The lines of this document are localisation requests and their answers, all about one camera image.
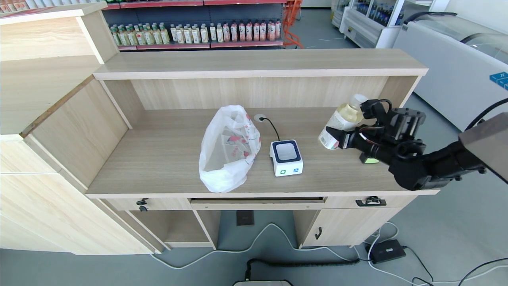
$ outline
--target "cabinet door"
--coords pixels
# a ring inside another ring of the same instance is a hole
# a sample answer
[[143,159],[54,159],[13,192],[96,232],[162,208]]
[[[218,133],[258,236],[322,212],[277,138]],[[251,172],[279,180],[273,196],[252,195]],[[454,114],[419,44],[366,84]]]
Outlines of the cabinet door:
[[301,246],[358,245],[400,210],[402,208],[320,210]]

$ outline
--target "white plastic bag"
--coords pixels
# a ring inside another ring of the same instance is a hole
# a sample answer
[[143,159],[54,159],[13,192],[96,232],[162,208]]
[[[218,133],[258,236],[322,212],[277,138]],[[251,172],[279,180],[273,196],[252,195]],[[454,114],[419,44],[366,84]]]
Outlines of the white plastic bag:
[[209,191],[229,192],[247,179],[261,136],[241,105],[221,107],[205,131],[199,177]]

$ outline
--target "cabinet handle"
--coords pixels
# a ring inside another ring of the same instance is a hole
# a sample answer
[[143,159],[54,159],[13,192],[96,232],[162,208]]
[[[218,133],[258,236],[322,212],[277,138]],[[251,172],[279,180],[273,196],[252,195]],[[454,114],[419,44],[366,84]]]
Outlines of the cabinet handle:
[[386,200],[380,199],[377,196],[370,196],[367,199],[365,199],[365,202],[362,202],[361,199],[357,199],[356,201],[357,206],[359,207],[385,207],[386,206]]
[[316,240],[318,240],[318,238],[321,236],[321,233],[323,233],[323,229],[321,227],[319,227],[318,230],[319,230],[319,233],[314,235],[314,236],[316,236]]

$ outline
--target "wooden panel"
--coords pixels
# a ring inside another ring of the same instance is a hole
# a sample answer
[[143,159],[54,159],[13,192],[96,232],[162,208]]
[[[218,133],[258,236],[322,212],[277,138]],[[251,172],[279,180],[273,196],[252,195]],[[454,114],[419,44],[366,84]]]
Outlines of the wooden panel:
[[2,174],[2,215],[74,254],[150,251],[58,174]]
[[248,56],[244,50],[157,51],[119,53],[94,76],[103,80],[413,76],[427,70],[400,49],[250,50]]
[[360,199],[365,202],[368,196],[329,196],[325,202],[325,209],[357,209],[357,208],[403,208],[412,202],[417,195],[400,195],[400,196],[378,196],[380,199],[386,200],[384,207],[359,207],[356,200]]
[[190,203],[195,210],[320,210],[325,205],[323,200],[318,199],[200,200]]
[[[139,206],[136,202],[141,198],[110,198],[108,202],[119,211],[139,211]],[[149,211],[164,211],[164,210],[191,210],[188,198],[150,198],[146,200],[144,205]]]
[[259,77],[132,80],[146,110],[335,107],[355,93],[378,98],[388,77]]
[[103,65],[119,53],[101,11],[76,17],[76,20],[99,64]]
[[313,210],[293,211],[298,248],[302,248],[303,243],[307,240],[310,228],[314,224],[318,213],[319,211]]
[[[320,210],[303,246],[358,245],[402,208]],[[318,239],[315,234],[322,233]]]
[[276,141],[268,122],[255,122],[261,133],[259,156],[246,182],[227,193],[211,193],[199,178],[201,141],[216,109],[147,111],[136,129],[127,131],[104,164],[87,195],[94,198],[249,198],[330,195],[421,195],[439,190],[408,191],[400,187],[385,164],[362,164],[360,151],[331,151],[318,135],[331,108],[248,109],[269,117],[281,138],[298,142],[304,158],[301,175],[276,178],[268,156]]
[[24,141],[0,141],[0,173],[56,173]]
[[0,247],[18,250],[65,252],[58,245],[32,233],[15,222],[0,216]]
[[31,134],[87,187],[126,131],[104,89],[92,80]]
[[214,250],[219,239],[220,211],[194,211],[199,224]]
[[421,78],[421,76],[390,76],[379,98],[388,98],[394,107],[402,107]]
[[165,248],[171,248],[164,244],[166,235],[171,225],[170,211],[126,211],[136,222],[138,222],[147,232],[149,232]]
[[147,232],[140,224],[132,219],[126,212],[116,211],[105,199],[91,199],[101,211],[111,217],[118,225],[126,230],[130,235],[140,241],[144,246],[152,252],[161,253],[164,249],[149,232]]
[[2,25],[2,61],[94,55],[75,17]]
[[2,134],[21,133],[98,67],[93,55],[2,62]]
[[104,90],[110,97],[111,101],[115,103],[116,108],[120,115],[122,115],[125,123],[129,128],[132,128],[139,121],[139,118],[144,113],[145,108],[136,90],[132,86],[130,80],[109,80],[100,81]]

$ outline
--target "wooden cabinet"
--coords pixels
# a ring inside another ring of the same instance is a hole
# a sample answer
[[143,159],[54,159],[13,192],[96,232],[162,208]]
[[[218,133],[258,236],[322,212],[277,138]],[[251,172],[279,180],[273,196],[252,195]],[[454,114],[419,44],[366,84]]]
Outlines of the wooden cabinet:
[[358,245],[400,210],[371,207],[294,211],[299,247]]

